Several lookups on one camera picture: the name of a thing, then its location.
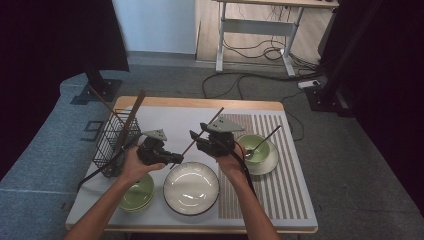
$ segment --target wire basket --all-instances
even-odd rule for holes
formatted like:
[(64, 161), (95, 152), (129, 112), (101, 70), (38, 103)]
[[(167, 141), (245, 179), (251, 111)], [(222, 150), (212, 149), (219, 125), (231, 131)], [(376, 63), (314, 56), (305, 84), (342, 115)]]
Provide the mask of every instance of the wire basket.
[[(126, 122), (130, 113), (130, 110), (118, 110), (117, 115), (123, 122)], [(107, 164), (113, 157), (115, 151), (116, 142), (121, 130), (124, 128), (124, 123), (121, 122), (117, 117), (112, 116), (109, 121), (106, 123), (101, 137), (97, 142), (97, 152), (93, 157), (93, 162), (98, 168), (103, 167)], [(127, 138), (126, 141), (134, 138), (136, 135), (140, 134), (140, 127), (138, 126), (137, 118), (131, 122), (129, 128), (127, 129)], [(109, 167), (105, 168), (102, 171), (102, 174), (107, 177), (117, 177), (121, 172), (122, 165), (124, 162), (125, 155), (122, 154), (119, 159), (111, 164)]]

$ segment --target green bowl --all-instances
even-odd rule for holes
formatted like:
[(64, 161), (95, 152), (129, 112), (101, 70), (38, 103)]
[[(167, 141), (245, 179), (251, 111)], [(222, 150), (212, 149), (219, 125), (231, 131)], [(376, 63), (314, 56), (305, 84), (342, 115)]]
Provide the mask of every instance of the green bowl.
[[(246, 150), (253, 150), (259, 143), (262, 142), (265, 138), (261, 135), (248, 134), (243, 135), (237, 139), (239, 143), (241, 143)], [(261, 163), (265, 161), (265, 159), (269, 155), (269, 145), (267, 142), (262, 143), (253, 153), (253, 156), (249, 159), (246, 158), (246, 162), (248, 163)]]
[(152, 199), (154, 190), (153, 178), (147, 174), (140, 182), (128, 189), (121, 199), (119, 207), (129, 212), (143, 209)]

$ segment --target hand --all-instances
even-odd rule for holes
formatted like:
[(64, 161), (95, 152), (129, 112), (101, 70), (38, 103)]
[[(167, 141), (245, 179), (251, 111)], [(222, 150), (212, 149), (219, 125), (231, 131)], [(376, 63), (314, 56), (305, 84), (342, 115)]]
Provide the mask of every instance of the hand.
[[(241, 158), (244, 159), (244, 156), (247, 153), (246, 148), (240, 143), (237, 144), (234, 148), (234, 152)], [(235, 159), (231, 154), (223, 157), (213, 157), (219, 166), (221, 167), (222, 172), (227, 176), (227, 178), (233, 181), (246, 180), (244, 176), (244, 171), (240, 166), (240, 163)]]
[(118, 180), (122, 180), (127, 184), (134, 184), (140, 181), (150, 171), (160, 170), (165, 167), (163, 163), (156, 163), (149, 166), (143, 164), (137, 156), (138, 147), (133, 147), (128, 150), (125, 157), (124, 167)]

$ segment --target forearm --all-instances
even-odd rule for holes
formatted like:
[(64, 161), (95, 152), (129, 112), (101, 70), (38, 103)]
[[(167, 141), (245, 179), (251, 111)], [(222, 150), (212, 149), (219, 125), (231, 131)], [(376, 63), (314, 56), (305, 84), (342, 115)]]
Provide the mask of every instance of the forearm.
[(239, 199), (249, 240), (280, 239), (247, 182), (244, 179), (241, 181), (233, 180), (232, 184)]
[(72, 227), (65, 239), (98, 239), (131, 184), (116, 182), (97, 200), (93, 207)]

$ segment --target gray carpet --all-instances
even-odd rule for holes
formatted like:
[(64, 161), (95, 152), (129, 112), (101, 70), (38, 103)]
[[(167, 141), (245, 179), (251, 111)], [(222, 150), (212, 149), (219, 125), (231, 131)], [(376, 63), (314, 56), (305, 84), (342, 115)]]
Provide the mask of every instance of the gray carpet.
[[(202, 81), (215, 73), (194, 67), (131, 65), (130, 69), (131, 73), (102, 72), (104, 78), (123, 80), (118, 96), (137, 95), (144, 89), (148, 96), (203, 98)], [(208, 81), (208, 95), (225, 92), (235, 78), (225, 75)], [(94, 126), (109, 116), (99, 102), (70, 104), (86, 81), (85, 75), (79, 75), (62, 83), (56, 107), (1, 181), (0, 239), (60, 239), (66, 234), (69, 211), (62, 206), (75, 199), (77, 184), (96, 151), (95, 141), (89, 140), (95, 133), (84, 130), (90, 121)], [(299, 92), (296, 82), (259, 78), (244, 79), (240, 88), (246, 100), (280, 101)], [(220, 98), (240, 96), (234, 88)], [(286, 99), (284, 106), (304, 126), (289, 116), (293, 138), (301, 139), (295, 145), (319, 224), (316, 234), (287, 234), (285, 239), (422, 239), (423, 217), (355, 119), (312, 112), (303, 93)], [(154, 237), (175, 239), (132, 235), (133, 239)], [(104, 236), (117, 238), (125, 236)]]

